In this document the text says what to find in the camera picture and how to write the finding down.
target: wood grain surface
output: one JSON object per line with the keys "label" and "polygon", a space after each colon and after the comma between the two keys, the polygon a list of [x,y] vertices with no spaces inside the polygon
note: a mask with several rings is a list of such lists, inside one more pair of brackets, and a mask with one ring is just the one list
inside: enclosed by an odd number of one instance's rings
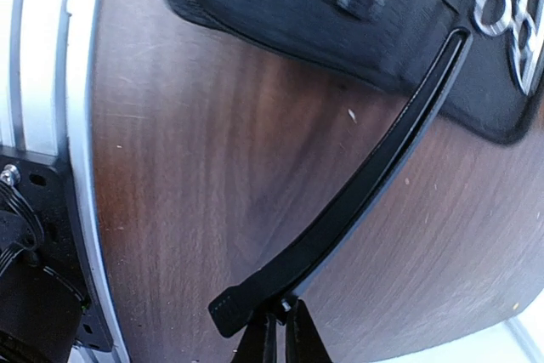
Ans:
{"label": "wood grain surface", "polygon": [[[100,230],[134,362],[230,361],[239,337],[207,304],[303,230],[403,104],[165,0],[103,0],[93,90]],[[544,288],[543,128],[541,114],[503,148],[435,122],[306,293],[335,362],[453,340]]]}

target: silver metal edge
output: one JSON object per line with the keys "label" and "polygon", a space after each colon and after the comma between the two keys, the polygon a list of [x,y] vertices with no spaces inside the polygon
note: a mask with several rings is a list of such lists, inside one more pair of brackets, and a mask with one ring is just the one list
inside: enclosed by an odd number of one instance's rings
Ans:
{"label": "silver metal edge", "polygon": [[93,151],[91,134],[91,82],[94,36],[99,0],[67,0],[71,14],[66,53],[66,119],[69,155],[74,173],[76,196],[88,262],[114,342],[112,359],[130,361],[111,299],[102,259],[98,218],[94,200]]}

